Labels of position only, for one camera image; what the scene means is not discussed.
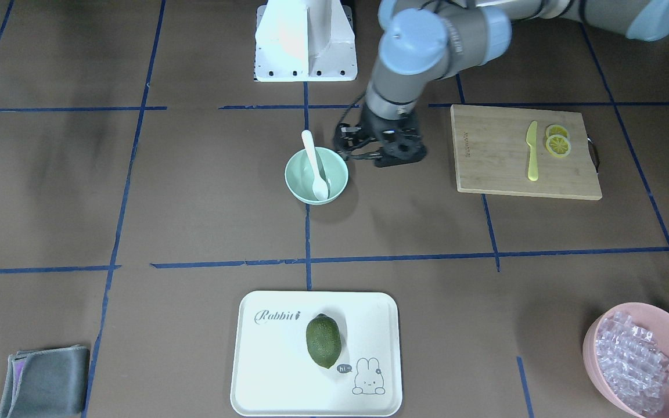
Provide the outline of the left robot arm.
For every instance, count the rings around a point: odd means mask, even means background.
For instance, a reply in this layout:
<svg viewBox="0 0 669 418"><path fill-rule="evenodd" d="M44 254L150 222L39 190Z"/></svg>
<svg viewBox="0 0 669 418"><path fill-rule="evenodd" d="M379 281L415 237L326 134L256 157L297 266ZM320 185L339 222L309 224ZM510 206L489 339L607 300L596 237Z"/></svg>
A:
<svg viewBox="0 0 669 418"><path fill-rule="evenodd" d="M425 86L502 56L515 22L560 17L627 39L669 35L669 1L382 1L377 16L383 35L360 121L339 121L333 146L380 168L426 156L415 109Z"/></svg>

